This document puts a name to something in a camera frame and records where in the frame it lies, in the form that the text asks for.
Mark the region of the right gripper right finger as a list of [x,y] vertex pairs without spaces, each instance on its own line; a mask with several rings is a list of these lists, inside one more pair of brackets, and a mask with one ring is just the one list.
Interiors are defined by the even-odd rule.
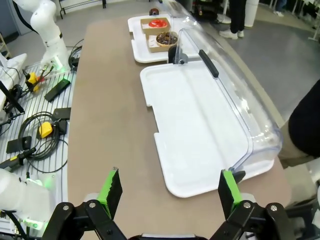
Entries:
[[246,234],[256,240],[293,240],[294,230],[283,205],[265,207],[243,199],[232,171],[220,172],[218,194],[225,221],[213,234],[213,240],[243,240]]

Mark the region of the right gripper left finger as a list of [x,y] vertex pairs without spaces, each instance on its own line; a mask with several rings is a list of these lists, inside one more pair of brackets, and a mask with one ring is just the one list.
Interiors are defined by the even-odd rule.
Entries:
[[114,222],[123,193],[119,169],[109,172],[98,197],[74,206],[59,203],[42,235],[44,240],[80,240],[85,232],[95,232],[100,240],[125,240],[126,236]]

